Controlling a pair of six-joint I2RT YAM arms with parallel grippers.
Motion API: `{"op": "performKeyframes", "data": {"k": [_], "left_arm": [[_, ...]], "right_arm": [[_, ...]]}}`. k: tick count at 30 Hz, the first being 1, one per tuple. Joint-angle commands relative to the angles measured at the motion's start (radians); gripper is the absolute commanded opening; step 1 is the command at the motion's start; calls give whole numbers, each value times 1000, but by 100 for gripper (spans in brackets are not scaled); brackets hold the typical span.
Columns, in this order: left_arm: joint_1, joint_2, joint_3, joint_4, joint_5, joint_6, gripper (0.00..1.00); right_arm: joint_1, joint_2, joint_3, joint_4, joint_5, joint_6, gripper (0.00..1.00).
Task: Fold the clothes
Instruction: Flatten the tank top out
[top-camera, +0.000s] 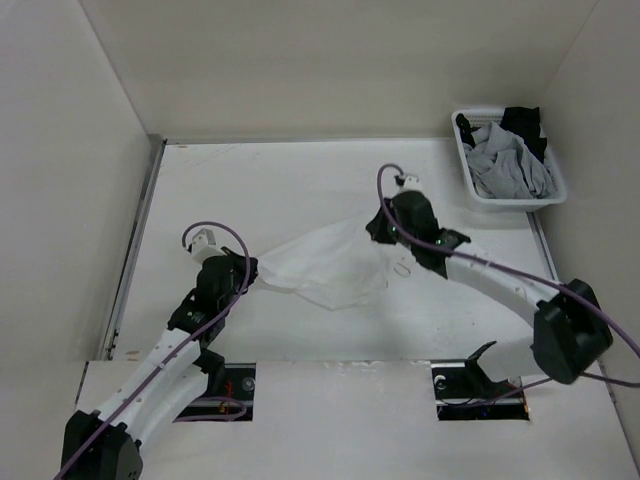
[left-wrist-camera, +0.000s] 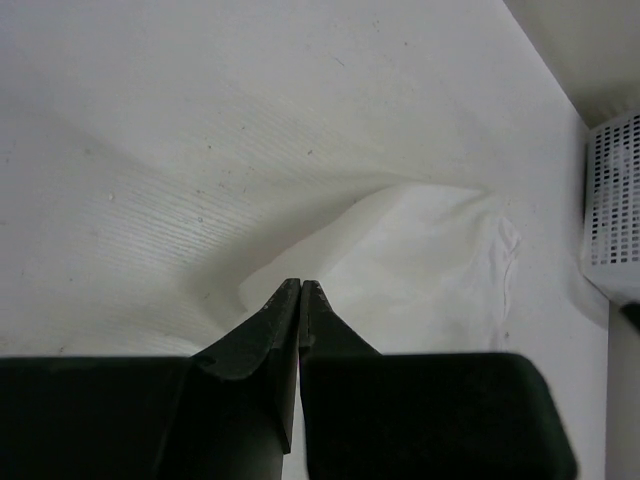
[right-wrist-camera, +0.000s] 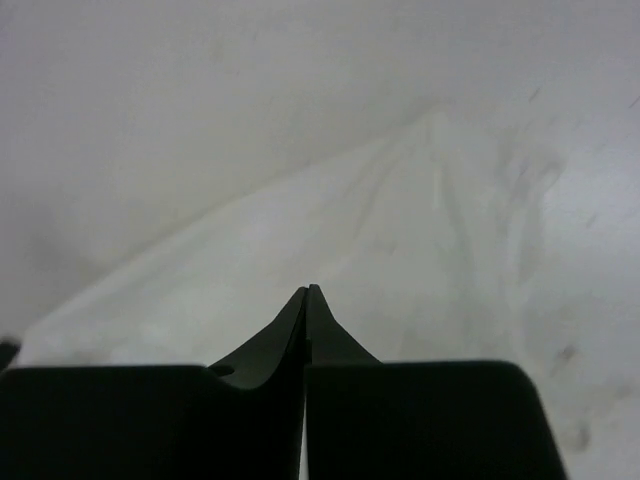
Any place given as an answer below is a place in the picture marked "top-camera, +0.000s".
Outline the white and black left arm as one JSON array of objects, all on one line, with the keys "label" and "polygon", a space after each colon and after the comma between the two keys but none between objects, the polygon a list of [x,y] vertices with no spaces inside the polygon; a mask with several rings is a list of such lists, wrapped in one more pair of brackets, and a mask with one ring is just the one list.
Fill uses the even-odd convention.
[{"label": "white and black left arm", "polygon": [[222,248],[205,259],[196,284],[129,379],[96,409],[65,426],[60,479],[138,479],[150,448],[199,397],[224,387],[225,359],[211,343],[258,276],[258,261]]}]

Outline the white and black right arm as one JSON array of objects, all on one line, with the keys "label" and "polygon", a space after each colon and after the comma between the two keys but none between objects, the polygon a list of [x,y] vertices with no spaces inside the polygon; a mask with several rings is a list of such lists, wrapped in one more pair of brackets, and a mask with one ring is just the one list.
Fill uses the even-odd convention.
[{"label": "white and black right arm", "polygon": [[480,347],[476,363],[463,373],[475,395],[489,394],[508,378],[536,374],[572,384],[613,343],[593,311],[597,302],[588,284],[535,281],[511,267],[497,268],[468,236],[440,227],[431,203],[417,191],[385,199],[366,230],[374,242],[403,245],[424,269],[486,295],[530,327],[522,339]]}]

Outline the white tank top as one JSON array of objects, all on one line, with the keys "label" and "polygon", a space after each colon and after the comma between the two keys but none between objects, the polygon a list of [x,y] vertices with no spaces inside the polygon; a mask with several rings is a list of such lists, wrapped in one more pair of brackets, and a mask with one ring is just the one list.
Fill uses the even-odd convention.
[{"label": "white tank top", "polygon": [[365,305],[411,276],[405,258],[371,240],[367,216],[356,215],[301,235],[259,257],[259,278],[270,288],[330,311]]}]

